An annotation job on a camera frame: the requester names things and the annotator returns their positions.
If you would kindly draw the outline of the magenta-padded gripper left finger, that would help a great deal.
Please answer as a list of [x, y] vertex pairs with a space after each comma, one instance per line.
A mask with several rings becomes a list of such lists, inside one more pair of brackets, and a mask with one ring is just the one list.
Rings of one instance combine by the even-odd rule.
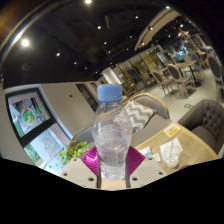
[[72, 158], [61, 177], [84, 188], [101, 188], [101, 168], [95, 147], [81, 158]]

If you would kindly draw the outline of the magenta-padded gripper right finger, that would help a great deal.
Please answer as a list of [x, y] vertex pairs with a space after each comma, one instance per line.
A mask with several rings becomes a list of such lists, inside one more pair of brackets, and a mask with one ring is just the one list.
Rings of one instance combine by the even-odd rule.
[[129, 147], [125, 164], [127, 188], [140, 188], [166, 176], [166, 172], [152, 157], [145, 157]]

